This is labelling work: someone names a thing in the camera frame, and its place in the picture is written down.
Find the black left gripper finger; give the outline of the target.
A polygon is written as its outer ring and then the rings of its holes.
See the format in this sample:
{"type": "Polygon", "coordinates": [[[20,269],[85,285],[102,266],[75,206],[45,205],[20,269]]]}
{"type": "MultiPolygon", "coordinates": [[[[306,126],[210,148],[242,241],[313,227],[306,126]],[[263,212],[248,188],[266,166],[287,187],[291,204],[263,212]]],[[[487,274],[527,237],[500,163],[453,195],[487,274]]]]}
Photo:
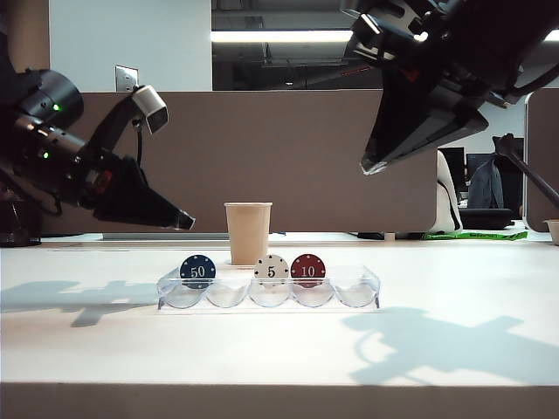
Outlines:
{"type": "Polygon", "coordinates": [[[96,209],[93,216],[98,220],[111,223],[126,223],[153,227],[166,227],[167,220],[156,212],[143,208],[96,209]]]}
{"type": "Polygon", "coordinates": [[[151,189],[133,158],[124,157],[121,168],[120,209],[143,208],[156,212],[167,220],[167,226],[162,228],[190,230],[193,227],[195,218],[151,189]]]}

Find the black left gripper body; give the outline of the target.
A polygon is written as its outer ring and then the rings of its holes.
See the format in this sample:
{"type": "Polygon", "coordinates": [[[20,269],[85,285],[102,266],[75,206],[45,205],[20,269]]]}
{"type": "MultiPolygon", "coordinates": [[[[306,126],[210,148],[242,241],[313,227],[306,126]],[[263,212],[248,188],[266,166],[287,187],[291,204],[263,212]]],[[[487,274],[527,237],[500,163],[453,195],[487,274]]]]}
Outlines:
{"type": "Polygon", "coordinates": [[[69,202],[88,210],[131,210],[148,196],[148,183],[135,158],[87,143],[72,167],[69,202]]]}

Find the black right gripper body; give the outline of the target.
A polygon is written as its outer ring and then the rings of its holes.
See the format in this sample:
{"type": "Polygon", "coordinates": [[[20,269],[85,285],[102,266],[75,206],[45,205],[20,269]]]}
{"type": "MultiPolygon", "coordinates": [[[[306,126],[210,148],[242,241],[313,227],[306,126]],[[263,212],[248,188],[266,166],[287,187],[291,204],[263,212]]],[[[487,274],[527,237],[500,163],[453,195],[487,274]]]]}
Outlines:
{"type": "Polygon", "coordinates": [[[427,116],[498,107],[520,98],[524,47],[491,38],[398,40],[384,46],[383,113],[427,116]]]}

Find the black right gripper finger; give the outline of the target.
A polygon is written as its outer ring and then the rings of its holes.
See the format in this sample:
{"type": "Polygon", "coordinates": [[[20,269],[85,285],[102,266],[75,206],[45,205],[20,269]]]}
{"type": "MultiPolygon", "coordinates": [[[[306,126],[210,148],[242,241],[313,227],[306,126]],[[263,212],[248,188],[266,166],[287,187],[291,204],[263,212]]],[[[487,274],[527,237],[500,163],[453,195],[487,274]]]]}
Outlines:
{"type": "Polygon", "coordinates": [[[369,173],[380,173],[390,164],[425,150],[476,134],[488,128],[488,121],[477,110],[427,113],[383,108],[379,111],[369,138],[369,173]]]}
{"type": "Polygon", "coordinates": [[[387,167],[441,144],[441,112],[431,103],[441,71],[392,68],[382,75],[383,95],[363,167],[387,167]]]}

